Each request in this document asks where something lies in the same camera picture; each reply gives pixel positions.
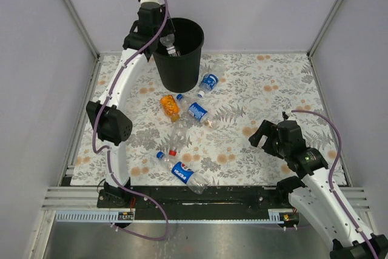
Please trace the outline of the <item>clear bottle white cap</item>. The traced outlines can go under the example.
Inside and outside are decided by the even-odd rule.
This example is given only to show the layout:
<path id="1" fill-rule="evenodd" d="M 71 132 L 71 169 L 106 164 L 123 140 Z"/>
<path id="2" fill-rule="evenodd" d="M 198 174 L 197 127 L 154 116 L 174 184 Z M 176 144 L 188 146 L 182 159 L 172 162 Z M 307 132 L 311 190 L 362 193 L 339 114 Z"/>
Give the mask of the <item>clear bottle white cap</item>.
<path id="1" fill-rule="evenodd" d="M 173 33 L 171 33 L 171 34 L 169 34 L 167 36 L 161 37 L 159 39 L 159 41 L 166 48 L 167 53 L 170 56 L 177 56 L 177 52 L 176 52 L 176 49 L 175 49 L 175 46 L 174 46 L 175 36 L 174 36 Z"/>
<path id="2" fill-rule="evenodd" d="M 173 54 L 172 54 L 172 56 L 174 56 L 174 57 L 179 57 L 179 56 L 181 56 L 182 54 L 181 54 L 181 52 L 179 51 L 179 50 L 175 50 L 174 52 L 173 52 Z"/>

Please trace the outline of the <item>orange juice bottle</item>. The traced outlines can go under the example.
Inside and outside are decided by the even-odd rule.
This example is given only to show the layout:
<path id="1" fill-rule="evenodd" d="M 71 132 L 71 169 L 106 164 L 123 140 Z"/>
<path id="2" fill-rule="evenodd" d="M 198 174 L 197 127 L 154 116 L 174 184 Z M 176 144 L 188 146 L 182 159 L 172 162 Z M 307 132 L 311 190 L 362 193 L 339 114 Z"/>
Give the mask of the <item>orange juice bottle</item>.
<path id="1" fill-rule="evenodd" d="M 165 95 L 160 99 L 161 107 L 167 117 L 170 118 L 171 122 L 179 120 L 179 107 L 176 103 L 173 95 Z"/>

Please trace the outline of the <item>clear bottle red cap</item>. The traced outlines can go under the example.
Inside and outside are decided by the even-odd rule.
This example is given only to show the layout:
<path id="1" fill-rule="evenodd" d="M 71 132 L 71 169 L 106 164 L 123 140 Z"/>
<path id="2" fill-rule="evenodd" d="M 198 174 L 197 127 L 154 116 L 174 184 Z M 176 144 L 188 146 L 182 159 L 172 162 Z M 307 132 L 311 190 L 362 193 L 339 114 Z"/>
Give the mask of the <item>clear bottle red cap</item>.
<path id="1" fill-rule="evenodd" d="M 188 130 L 190 121 L 188 119 L 179 119 L 174 123 L 168 142 L 169 155 L 176 156 L 180 148 L 182 148 L 188 138 Z"/>

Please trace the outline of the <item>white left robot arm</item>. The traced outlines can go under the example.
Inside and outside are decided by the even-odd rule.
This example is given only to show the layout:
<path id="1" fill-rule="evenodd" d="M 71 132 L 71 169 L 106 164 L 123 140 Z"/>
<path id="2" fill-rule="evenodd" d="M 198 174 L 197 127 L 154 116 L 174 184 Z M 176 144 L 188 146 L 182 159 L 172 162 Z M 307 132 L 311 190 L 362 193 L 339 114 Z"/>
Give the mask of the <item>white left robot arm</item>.
<path id="1" fill-rule="evenodd" d="M 93 128 L 94 153 L 107 152 L 105 183 L 114 187 L 110 200 L 118 207 L 130 204 L 132 194 L 124 186 L 129 182 L 126 141 L 133 124 L 124 114 L 125 104 L 142 67 L 158 48 L 159 38 L 174 32 L 168 25 L 167 4 L 154 1 L 140 5 L 138 19 L 124 38 L 119 65 L 107 88 L 97 101 L 89 101 L 86 112 Z"/>

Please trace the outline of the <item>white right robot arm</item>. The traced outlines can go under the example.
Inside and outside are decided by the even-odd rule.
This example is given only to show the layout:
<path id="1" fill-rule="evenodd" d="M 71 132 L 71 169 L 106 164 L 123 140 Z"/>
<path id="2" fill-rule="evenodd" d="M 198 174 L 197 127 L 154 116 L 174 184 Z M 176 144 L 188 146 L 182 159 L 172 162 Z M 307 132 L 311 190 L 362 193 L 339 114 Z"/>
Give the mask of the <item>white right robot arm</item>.
<path id="1" fill-rule="evenodd" d="M 385 258 L 387 238 L 376 235 L 350 205 L 330 176 L 319 150 L 309 147 L 295 120 L 264 120 L 249 138 L 252 146 L 281 158 L 294 176 L 276 185 L 277 203 L 298 210 L 329 247 L 330 258 Z"/>

